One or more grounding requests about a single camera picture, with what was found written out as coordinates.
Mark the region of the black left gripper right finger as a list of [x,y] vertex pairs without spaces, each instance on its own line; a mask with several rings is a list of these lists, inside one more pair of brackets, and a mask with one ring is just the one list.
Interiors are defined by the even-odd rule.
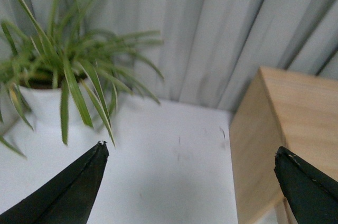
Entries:
[[298,223],[337,223],[337,181],[281,146],[277,180]]

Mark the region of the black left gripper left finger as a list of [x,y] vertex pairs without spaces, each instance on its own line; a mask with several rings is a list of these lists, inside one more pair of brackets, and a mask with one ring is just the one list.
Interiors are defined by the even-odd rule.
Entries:
[[1,214],[1,223],[87,223],[109,151],[99,142],[38,190]]

